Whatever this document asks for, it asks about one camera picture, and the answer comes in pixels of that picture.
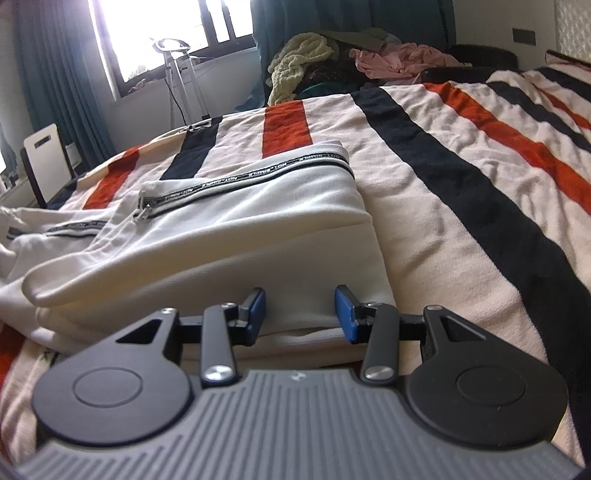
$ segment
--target white chair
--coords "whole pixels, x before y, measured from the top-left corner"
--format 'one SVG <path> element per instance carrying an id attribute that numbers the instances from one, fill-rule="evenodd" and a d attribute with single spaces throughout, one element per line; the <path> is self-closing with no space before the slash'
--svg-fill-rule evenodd
<path id="1" fill-rule="evenodd" d="M 37 203 L 47 208 L 53 196 L 76 176 L 57 125 L 51 124 L 27 137 L 21 155 Z"/>

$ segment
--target gray ribbed plate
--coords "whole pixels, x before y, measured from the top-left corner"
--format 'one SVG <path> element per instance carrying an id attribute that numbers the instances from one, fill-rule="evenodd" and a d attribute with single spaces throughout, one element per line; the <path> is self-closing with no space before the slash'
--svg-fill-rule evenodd
<path id="1" fill-rule="evenodd" d="M 399 393 L 348 370 L 252 371 L 209 389 L 152 440 L 92 450 L 50 442 L 18 468 L 30 480 L 567 480 L 549 443 L 478 452 L 431 435 Z"/>

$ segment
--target zipper pull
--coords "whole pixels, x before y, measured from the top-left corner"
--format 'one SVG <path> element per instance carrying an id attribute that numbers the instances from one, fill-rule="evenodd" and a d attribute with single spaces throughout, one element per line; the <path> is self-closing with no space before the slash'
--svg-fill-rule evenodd
<path id="1" fill-rule="evenodd" d="M 138 209 L 139 213 L 135 217 L 135 220 L 137 221 L 146 220 L 150 215 L 152 215 L 152 205 L 150 202 L 146 202 L 142 197 L 139 198 Z"/>

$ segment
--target window frame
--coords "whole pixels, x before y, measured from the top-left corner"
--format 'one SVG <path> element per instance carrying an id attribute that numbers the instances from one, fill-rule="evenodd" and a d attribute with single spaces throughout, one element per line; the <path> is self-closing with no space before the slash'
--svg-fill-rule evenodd
<path id="1" fill-rule="evenodd" d="M 202 25 L 209 46 L 201 48 L 200 50 L 194 50 L 190 52 L 191 55 L 195 55 L 197 57 L 204 57 L 208 60 L 213 60 L 228 55 L 230 53 L 235 53 L 237 51 L 246 50 L 247 48 L 252 48 L 256 46 L 255 40 L 252 35 L 245 35 L 243 37 L 236 38 L 236 34 L 234 33 L 234 27 L 232 25 L 232 19 L 230 17 L 230 10 L 224 0 L 221 0 L 222 13 L 226 23 L 226 28 L 228 29 L 228 35 L 230 36 L 230 39 L 224 42 L 218 42 L 216 30 L 213 26 L 213 19 L 211 13 L 207 8 L 206 0 L 197 0 L 197 3 L 199 4 L 199 10 L 201 12 L 202 17 Z M 115 49 L 113 48 L 113 44 L 111 42 L 111 34 L 109 33 L 109 28 L 107 27 L 105 21 L 105 15 L 100 5 L 100 0 L 93 1 L 92 5 L 95 9 L 96 27 L 98 30 L 96 33 L 100 35 L 100 39 L 102 40 L 106 60 L 109 64 L 109 67 L 111 68 L 113 79 L 115 80 L 115 84 L 117 86 L 117 89 L 119 90 L 119 95 L 121 96 L 121 98 L 129 95 L 129 90 L 131 90 L 141 80 L 145 79 L 147 82 L 149 82 L 151 80 L 165 78 L 164 65 L 160 65 L 152 70 L 147 70 L 146 72 L 140 73 L 139 75 L 136 75 L 135 77 L 132 77 L 127 81 L 124 80 L 123 75 L 121 75 L 121 69 L 119 68 L 119 61 L 117 60 Z"/>

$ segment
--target pink clothing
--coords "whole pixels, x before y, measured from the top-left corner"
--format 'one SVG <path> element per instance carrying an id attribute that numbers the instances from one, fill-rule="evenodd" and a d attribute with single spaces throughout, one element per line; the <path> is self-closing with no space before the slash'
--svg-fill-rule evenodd
<path id="1" fill-rule="evenodd" d="M 409 83 L 430 67 L 462 65 L 451 55 L 416 43 L 387 44 L 379 53 L 352 48 L 349 56 L 355 58 L 357 69 L 371 79 L 408 79 Z"/>

